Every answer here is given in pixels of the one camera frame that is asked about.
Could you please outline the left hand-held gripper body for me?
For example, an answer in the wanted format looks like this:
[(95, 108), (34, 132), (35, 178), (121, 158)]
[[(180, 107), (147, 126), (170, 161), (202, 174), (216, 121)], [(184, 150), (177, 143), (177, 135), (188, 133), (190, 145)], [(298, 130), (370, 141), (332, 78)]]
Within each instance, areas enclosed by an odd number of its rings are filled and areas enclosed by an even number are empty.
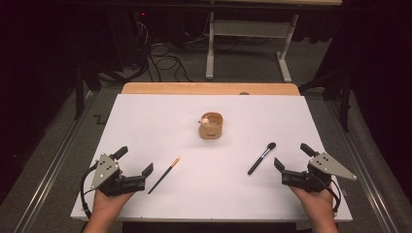
[(100, 190), (106, 196), (119, 196), (125, 193), (145, 189), (144, 175), (126, 177), (120, 173), (119, 164), (109, 155), (100, 155), (94, 176), (90, 185), (91, 190)]

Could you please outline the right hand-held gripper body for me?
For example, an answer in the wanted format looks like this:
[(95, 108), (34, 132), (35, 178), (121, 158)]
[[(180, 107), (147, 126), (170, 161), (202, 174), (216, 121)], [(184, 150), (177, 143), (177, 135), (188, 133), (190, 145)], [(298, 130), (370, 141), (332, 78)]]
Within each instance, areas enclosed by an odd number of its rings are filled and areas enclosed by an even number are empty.
[(295, 172), (281, 168), (282, 184), (304, 189), (308, 192), (320, 192), (331, 183), (331, 177), (337, 176), (355, 181), (358, 177), (327, 152), (320, 153), (308, 161), (307, 170)]

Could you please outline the thin black orange-tipped brush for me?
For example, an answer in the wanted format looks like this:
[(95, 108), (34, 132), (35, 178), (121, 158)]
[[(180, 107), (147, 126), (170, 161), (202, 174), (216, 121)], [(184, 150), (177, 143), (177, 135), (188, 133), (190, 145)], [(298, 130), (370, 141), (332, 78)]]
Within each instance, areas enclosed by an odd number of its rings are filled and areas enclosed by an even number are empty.
[(181, 160), (181, 157), (177, 157), (171, 165), (166, 169), (166, 171), (160, 176), (160, 178), (156, 181), (154, 186), (149, 190), (148, 194), (151, 194), (159, 184), (165, 179), (165, 177), (170, 173), (170, 171), (176, 166), (176, 164)]

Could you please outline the black makeup brush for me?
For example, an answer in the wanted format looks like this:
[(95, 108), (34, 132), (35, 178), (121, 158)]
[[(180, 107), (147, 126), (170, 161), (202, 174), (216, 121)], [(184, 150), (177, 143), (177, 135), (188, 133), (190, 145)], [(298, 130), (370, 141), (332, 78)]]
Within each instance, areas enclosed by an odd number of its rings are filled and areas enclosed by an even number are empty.
[(258, 165), (261, 163), (261, 161), (265, 158), (266, 155), (268, 155), (273, 149), (276, 148), (276, 143), (271, 142), (266, 146), (265, 151), (262, 153), (262, 155), (257, 159), (257, 161), (253, 164), (253, 166), (249, 169), (248, 175), (252, 175), (252, 173), (255, 171), (255, 169), (258, 167)]

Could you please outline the round wooden brush holder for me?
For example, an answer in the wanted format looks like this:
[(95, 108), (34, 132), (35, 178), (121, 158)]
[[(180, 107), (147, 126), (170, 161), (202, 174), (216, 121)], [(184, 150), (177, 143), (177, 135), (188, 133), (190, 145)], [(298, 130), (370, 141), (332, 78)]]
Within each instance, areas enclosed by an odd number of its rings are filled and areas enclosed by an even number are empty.
[(204, 140), (217, 140), (223, 134), (223, 116), (219, 113), (205, 113), (198, 128), (199, 136)]

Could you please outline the person's left hand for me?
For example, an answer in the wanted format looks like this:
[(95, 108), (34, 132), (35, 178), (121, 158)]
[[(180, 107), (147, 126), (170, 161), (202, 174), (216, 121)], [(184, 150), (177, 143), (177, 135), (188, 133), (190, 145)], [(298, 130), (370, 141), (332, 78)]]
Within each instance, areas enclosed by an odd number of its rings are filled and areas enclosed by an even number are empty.
[(107, 196), (100, 190), (96, 190), (93, 199), (92, 213), (103, 216), (118, 216), (123, 206), (133, 196), (133, 193), (125, 193), (119, 196)]

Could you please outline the person's right hand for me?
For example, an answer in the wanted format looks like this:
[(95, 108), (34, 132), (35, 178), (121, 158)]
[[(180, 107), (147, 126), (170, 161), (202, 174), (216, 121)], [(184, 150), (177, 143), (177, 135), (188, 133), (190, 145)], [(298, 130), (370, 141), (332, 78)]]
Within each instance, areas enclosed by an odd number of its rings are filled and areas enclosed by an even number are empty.
[(306, 215), (310, 218), (326, 218), (334, 216), (332, 210), (333, 198), (327, 190), (321, 192), (307, 192), (298, 187), (290, 187), (292, 193), (300, 201)]

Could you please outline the black metal stand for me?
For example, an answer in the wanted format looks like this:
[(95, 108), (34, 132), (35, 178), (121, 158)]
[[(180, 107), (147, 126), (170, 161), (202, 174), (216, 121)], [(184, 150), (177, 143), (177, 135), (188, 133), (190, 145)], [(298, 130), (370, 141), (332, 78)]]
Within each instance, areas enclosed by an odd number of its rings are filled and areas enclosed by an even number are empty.
[(309, 83), (301, 85), (298, 90), (303, 93), (312, 88), (322, 87), (325, 100), (339, 100), (339, 122), (348, 132), (348, 113), (350, 109), (351, 76), (344, 70), (332, 71), (322, 75)]
[(101, 89), (97, 72), (86, 62), (80, 62), (75, 69), (75, 93), (76, 93), (76, 115), (75, 119), (79, 119), (85, 109), (85, 90), (84, 85), (91, 91)]

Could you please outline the white board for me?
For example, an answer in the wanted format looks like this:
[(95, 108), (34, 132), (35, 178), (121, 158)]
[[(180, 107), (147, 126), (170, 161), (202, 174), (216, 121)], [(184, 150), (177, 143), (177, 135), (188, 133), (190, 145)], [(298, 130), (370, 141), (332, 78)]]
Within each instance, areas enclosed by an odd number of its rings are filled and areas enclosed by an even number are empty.
[[(205, 113), (223, 116), (217, 140), (199, 136)], [(274, 142), (252, 175), (249, 169)], [(96, 149), (113, 153), (127, 146), (120, 168), (127, 176), (153, 163), (146, 188), (124, 206), (124, 221), (283, 221), (306, 219), (274, 166), (305, 170), (304, 143), (322, 151), (317, 127), (302, 96), (154, 95), (117, 97)], [(160, 176), (181, 160), (151, 193)]]

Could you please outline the metal floor rail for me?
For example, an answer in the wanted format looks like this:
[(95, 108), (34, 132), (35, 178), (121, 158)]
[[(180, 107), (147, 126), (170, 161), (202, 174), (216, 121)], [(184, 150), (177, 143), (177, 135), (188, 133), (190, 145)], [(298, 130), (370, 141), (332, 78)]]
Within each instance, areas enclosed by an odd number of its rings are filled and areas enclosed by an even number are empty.
[(335, 125), (339, 129), (343, 137), (343, 141), (349, 150), (349, 154), (353, 161), (358, 181), (360, 182), (363, 191), (368, 199), (368, 202), (381, 226), (384, 233), (398, 233), (395, 223), (387, 209), (381, 193), (378, 191), (372, 177), (367, 172), (365, 164), (361, 159), (361, 155), (356, 148), (356, 145), (350, 134), (343, 128), (340, 123), (338, 108), (331, 101), (326, 101), (326, 107), (332, 115)]
[(79, 112), (76, 110), (76, 94), (69, 95), (17, 179), (10, 197), (15, 196), (14, 200), (19, 201), (21, 213), (12, 233), (29, 232), (52, 190), (85, 112), (95, 98), (93, 91), (82, 91), (82, 94), (85, 97), (80, 100), (84, 105)]

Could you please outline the white metal desk frame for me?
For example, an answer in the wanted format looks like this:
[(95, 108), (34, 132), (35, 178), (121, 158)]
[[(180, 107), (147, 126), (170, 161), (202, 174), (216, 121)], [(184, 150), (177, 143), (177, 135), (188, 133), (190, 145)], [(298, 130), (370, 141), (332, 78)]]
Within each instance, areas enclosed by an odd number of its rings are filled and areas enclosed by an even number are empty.
[(299, 15), (293, 15), (287, 22), (250, 21), (234, 19), (215, 19), (215, 14), (209, 14), (209, 39), (206, 58), (207, 80), (214, 78), (214, 40), (216, 36), (251, 37), (265, 39), (283, 39), (284, 45), (276, 52), (276, 59), (285, 83), (291, 83), (292, 77), (287, 65), (288, 53), (292, 36), (297, 25)]

